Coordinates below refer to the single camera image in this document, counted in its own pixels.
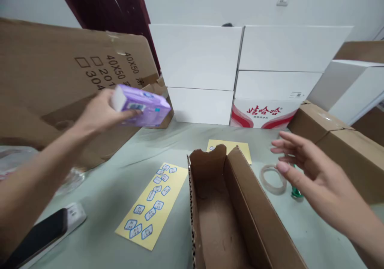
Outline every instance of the clear tape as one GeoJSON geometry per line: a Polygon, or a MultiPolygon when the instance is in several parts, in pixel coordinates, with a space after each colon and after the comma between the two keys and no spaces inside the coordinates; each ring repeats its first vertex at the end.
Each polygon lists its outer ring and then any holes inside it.
{"type": "Polygon", "coordinates": [[[272,164],[269,164],[269,165],[265,165],[261,170],[260,170],[260,181],[261,183],[263,184],[263,186],[265,187],[265,189],[267,189],[270,193],[272,194],[275,194],[275,195],[281,195],[285,192],[285,190],[287,189],[287,180],[280,174],[280,172],[275,168],[275,165],[272,165],[272,164]],[[279,177],[280,177],[280,180],[282,182],[282,186],[281,187],[274,187],[272,185],[270,185],[264,178],[264,173],[266,171],[275,171],[279,177]]]}

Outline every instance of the purple package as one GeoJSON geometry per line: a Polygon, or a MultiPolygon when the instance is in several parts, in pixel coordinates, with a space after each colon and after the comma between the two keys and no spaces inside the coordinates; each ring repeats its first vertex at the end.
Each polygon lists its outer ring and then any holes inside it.
{"type": "Polygon", "coordinates": [[[140,127],[160,126],[171,110],[164,97],[123,84],[116,86],[111,105],[119,112],[129,109],[143,111],[143,114],[123,122],[126,125],[140,127]]]}

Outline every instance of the white box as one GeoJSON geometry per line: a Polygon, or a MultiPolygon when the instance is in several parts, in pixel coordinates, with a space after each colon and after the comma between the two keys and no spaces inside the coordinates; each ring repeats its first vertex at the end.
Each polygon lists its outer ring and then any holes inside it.
{"type": "Polygon", "coordinates": [[[228,125],[233,91],[168,87],[178,122],[228,125]]]}
{"type": "Polygon", "coordinates": [[[166,86],[234,90],[242,27],[149,27],[166,86]]]}
{"type": "Polygon", "coordinates": [[[239,71],[235,98],[258,100],[305,100],[321,73],[239,71]]]}
{"type": "Polygon", "coordinates": [[[384,64],[333,60],[308,100],[350,124],[384,91],[384,64]]]}
{"type": "Polygon", "coordinates": [[[239,70],[324,72],[352,26],[246,26],[239,70]]]}
{"type": "Polygon", "coordinates": [[[231,126],[284,129],[295,115],[301,101],[250,100],[235,98],[231,126]]]}

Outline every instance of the yellow sticker sheet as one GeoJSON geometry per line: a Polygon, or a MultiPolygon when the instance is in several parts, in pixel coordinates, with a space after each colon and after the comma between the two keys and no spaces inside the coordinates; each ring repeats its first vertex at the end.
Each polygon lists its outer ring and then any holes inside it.
{"type": "Polygon", "coordinates": [[[236,145],[238,145],[245,159],[248,161],[249,164],[252,164],[248,143],[209,139],[207,152],[212,151],[219,144],[224,144],[227,147],[227,154],[230,153],[231,150],[236,147],[236,145]]]}
{"type": "Polygon", "coordinates": [[[152,251],[188,170],[163,163],[115,233],[152,251]]]}

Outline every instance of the cardboard box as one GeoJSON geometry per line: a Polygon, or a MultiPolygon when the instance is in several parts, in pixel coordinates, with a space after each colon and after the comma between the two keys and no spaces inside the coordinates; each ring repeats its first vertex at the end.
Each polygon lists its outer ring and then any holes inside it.
{"type": "Polygon", "coordinates": [[[0,19],[1,92],[38,116],[157,69],[143,36],[0,19]]]}
{"type": "Polygon", "coordinates": [[[288,124],[288,129],[313,143],[317,143],[329,131],[353,130],[352,127],[311,103],[305,103],[299,107],[288,124]]]}
{"type": "Polygon", "coordinates": [[[345,42],[334,59],[384,63],[384,41],[345,42]]]}
{"type": "Polygon", "coordinates": [[[383,92],[384,64],[333,60],[308,99],[351,124],[383,92]]]}
{"type": "MultiPolygon", "coordinates": [[[[0,38],[0,101],[7,112],[14,104],[18,108],[0,128],[3,143],[18,140],[42,149],[104,87],[123,83],[142,88],[159,79],[143,36],[0,19],[0,38]]],[[[164,82],[159,82],[150,88],[163,93],[164,82]]],[[[159,128],[168,126],[172,114],[159,128]]],[[[116,126],[100,134],[86,147],[92,158],[82,163],[92,168],[108,160],[139,129],[116,126]]]]}
{"type": "Polygon", "coordinates": [[[352,126],[366,137],[384,146],[384,106],[373,107],[352,126]]]}
{"type": "Polygon", "coordinates": [[[339,164],[369,204],[384,202],[384,148],[314,104],[301,105],[288,125],[339,164]]]}
{"type": "Polygon", "coordinates": [[[317,142],[339,164],[368,204],[384,202],[384,148],[354,130],[329,132],[317,142]]]}
{"type": "Polygon", "coordinates": [[[295,115],[301,101],[251,100],[233,101],[231,126],[284,129],[295,115]]]}
{"type": "Polygon", "coordinates": [[[235,98],[258,100],[305,100],[321,73],[239,71],[235,98]]]}
{"type": "Polygon", "coordinates": [[[149,27],[168,87],[234,90],[242,27],[149,27]]]}
{"type": "Polygon", "coordinates": [[[228,125],[233,91],[168,87],[178,122],[228,125]]]}
{"type": "Polygon", "coordinates": [[[324,72],[352,26],[246,26],[239,70],[324,72]]]}
{"type": "Polygon", "coordinates": [[[188,160],[193,268],[306,268],[238,147],[188,160]]]}
{"type": "MultiPolygon", "coordinates": [[[[12,102],[10,96],[0,97],[0,114],[4,116],[0,122],[1,145],[30,146],[42,150],[61,135],[60,131],[43,122],[25,107],[12,102]]],[[[85,149],[76,164],[89,169],[103,162],[95,152],[85,149]]]]}

